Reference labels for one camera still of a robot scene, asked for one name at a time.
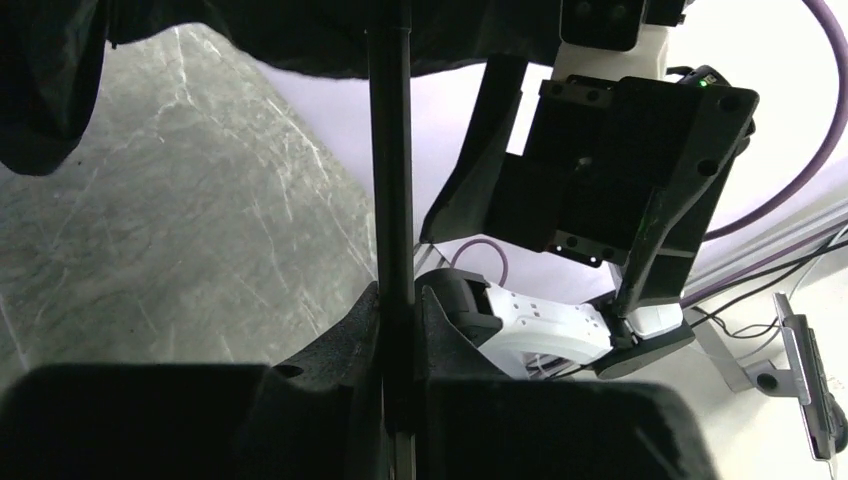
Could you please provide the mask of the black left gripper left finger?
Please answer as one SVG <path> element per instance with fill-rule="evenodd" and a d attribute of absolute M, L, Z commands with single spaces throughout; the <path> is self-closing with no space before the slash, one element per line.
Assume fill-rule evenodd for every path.
<path fill-rule="evenodd" d="M 53 364 L 1 399 L 5 479 L 377 479 L 377 288 L 266 364 Z"/>

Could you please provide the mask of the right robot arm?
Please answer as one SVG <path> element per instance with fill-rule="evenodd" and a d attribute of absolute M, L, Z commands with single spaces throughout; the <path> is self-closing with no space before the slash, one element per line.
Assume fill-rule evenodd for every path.
<path fill-rule="evenodd" d="M 675 82 L 573 74 L 541 83 L 520 154 L 507 145 L 527 71 L 485 67 L 457 164 L 420 237 L 496 239 L 616 272 L 612 292 L 571 305 L 456 268 L 423 277 L 451 323 L 515 378 L 531 355 L 625 376 L 693 340 L 685 285 L 735 158 L 755 130 L 757 92 L 706 67 Z"/>

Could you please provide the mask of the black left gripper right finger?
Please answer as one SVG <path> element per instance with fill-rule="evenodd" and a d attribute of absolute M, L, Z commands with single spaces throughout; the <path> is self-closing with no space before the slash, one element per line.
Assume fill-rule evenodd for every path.
<path fill-rule="evenodd" d="M 691 409 L 656 384 L 514 380 L 423 288 L 415 338 L 421 479 L 714 479 Z"/>

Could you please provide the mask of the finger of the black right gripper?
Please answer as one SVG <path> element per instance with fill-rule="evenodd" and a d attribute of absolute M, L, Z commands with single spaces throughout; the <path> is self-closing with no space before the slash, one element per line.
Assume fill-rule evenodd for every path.
<path fill-rule="evenodd" d="M 693 104 L 675 124 L 676 165 L 654 193 L 622 273 L 612 311 L 673 304 L 682 293 L 712 218 L 713 183 L 724 178 L 759 104 L 750 89 L 689 89 Z"/>
<path fill-rule="evenodd" d="M 423 242 L 438 244 L 485 232 L 527 66 L 526 59 L 510 55 L 486 62 L 457 163 L 424 217 Z"/>

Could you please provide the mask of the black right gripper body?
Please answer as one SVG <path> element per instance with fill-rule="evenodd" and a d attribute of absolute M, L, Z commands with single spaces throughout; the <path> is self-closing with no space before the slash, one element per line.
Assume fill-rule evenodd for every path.
<path fill-rule="evenodd" d="M 523 152 L 504 160 L 486 232 L 622 264 L 647 223 L 675 216 L 719 173 L 758 102 L 723 85 L 546 80 Z"/>

